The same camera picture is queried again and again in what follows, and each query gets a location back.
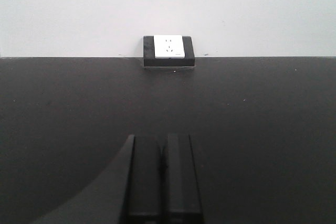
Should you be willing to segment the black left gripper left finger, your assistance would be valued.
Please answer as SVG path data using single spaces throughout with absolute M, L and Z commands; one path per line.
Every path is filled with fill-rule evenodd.
M 34 223 L 161 223 L 160 161 L 154 137 L 129 135 L 96 179 Z

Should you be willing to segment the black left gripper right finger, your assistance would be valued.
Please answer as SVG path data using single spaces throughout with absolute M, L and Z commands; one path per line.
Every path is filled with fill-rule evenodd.
M 169 134 L 163 162 L 164 223 L 203 223 L 190 136 Z

